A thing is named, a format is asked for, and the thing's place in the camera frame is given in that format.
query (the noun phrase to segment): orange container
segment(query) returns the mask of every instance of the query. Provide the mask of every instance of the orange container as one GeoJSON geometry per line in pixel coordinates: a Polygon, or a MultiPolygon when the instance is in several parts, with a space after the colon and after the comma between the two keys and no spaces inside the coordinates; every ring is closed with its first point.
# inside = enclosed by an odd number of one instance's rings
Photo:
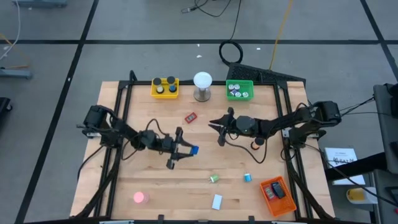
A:
{"type": "Polygon", "coordinates": [[[261,182],[260,184],[261,192],[266,199],[269,211],[274,217],[278,217],[281,215],[285,215],[286,213],[293,212],[297,209],[296,204],[292,199],[292,195],[290,194],[289,190],[286,187],[284,179],[282,176],[278,176],[266,181],[261,182]],[[269,200],[267,194],[264,190],[265,187],[271,187],[271,183],[279,182],[280,186],[282,187],[283,191],[285,192],[285,197],[278,198],[275,195],[275,198],[269,200]]]}

